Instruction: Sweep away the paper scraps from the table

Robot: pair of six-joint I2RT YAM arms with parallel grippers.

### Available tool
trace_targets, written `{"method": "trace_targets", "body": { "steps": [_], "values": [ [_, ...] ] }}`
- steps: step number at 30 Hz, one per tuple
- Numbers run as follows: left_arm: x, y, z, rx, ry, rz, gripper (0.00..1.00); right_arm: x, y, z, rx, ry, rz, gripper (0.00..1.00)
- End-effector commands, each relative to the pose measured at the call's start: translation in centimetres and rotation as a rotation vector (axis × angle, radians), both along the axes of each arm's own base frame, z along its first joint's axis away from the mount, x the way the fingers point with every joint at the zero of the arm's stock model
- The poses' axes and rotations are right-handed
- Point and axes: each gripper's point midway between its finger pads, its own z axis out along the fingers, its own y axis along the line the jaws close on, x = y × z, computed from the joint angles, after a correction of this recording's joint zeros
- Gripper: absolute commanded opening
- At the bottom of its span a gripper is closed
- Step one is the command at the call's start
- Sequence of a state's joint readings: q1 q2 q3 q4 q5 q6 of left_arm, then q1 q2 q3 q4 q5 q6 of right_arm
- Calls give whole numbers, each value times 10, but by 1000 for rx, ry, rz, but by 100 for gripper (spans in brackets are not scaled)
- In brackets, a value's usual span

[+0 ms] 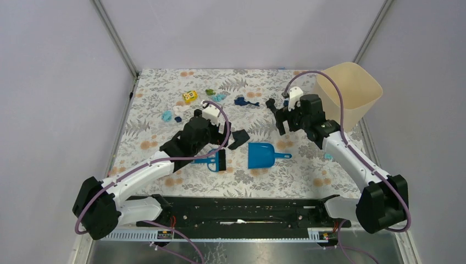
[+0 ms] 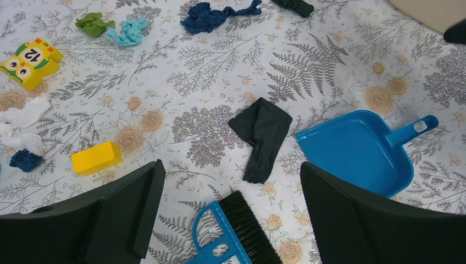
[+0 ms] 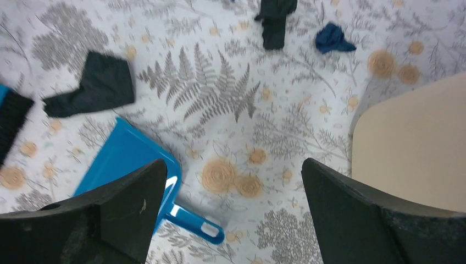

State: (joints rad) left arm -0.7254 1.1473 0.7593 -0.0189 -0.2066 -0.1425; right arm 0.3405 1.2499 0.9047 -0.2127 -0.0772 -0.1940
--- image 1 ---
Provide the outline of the blue hand brush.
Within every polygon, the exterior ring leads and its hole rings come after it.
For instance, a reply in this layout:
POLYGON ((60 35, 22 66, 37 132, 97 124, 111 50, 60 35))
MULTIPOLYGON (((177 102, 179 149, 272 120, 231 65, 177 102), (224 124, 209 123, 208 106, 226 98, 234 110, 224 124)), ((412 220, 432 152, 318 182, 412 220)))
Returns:
POLYGON ((202 159, 195 159, 192 164, 206 164, 211 172, 226 171, 226 151, 219 150, 213 154, 214 149, 208 152, 209 156, 202 159))

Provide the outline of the blue dustpan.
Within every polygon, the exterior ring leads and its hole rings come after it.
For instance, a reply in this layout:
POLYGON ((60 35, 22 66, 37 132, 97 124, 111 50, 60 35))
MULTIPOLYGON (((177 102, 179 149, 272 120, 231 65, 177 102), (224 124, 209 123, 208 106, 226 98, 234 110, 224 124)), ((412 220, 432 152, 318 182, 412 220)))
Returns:
POLYGON ((248 169, 270 168, 276 159, 290 159, 290 153, 276 152, 274 146, 266 142, 248 143, 248 169))

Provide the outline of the large black paper scrap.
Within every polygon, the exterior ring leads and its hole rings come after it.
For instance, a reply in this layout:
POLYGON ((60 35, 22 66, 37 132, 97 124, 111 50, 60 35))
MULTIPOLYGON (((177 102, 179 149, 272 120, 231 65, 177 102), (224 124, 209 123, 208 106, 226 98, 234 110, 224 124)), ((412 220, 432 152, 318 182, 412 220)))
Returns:
POLYGON ((234 131, 232 137, 234 141, 228 146, 229 150, 235 150, 250 140, 249 134, 244 129, 234 131))

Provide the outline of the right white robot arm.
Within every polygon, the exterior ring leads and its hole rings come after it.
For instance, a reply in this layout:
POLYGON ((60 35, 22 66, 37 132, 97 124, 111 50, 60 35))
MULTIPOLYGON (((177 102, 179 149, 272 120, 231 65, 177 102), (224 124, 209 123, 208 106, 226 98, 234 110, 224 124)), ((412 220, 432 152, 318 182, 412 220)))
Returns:
POLYGON ((390 175, 354 147, 340 125, 326 118, 318 95, 301 96, 292 109, 276 108, 272 98, 265 104, 274 115, 280 135, 286 133, 285 123, 290 131, 303 130, 311 142, 332 155, 361 192, 358 199, 339 195, 325 198, 323 207, 315 212, 318 224, 328 227, 336 219, 355 221, 370 234, 383 229, 394 231, 393 226, 401 222, 406 226, 400 231, 410 227, 408 185, 404 177, 390 175))

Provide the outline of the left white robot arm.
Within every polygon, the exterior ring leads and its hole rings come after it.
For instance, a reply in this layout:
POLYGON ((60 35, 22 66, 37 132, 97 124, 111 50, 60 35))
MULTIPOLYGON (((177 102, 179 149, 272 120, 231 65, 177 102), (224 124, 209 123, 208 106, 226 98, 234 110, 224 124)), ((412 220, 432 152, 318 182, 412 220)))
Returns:
POLYGON ((195 110, 195 115, 169 141, 163 144, 150 158, 124 171, 121 175, 97 180, 89 177, 83 181, 72 212, 76 216, 75 233, 89 234, 100 240, 116 227, 139 221, 152 221, 164 226, 170 221, 170 212, 161 206, 157 199, 132 200, 130 197, 144 185, 171 175, 184 166, 208 157, 199 155, 207 145, 218 148, 211 155, 223 150, 231 134, 231 123, 224 123, 224 131, 219 132, 219 116, 227 117, 224 110, 213 102, 208 102, 203 110, 195 110))

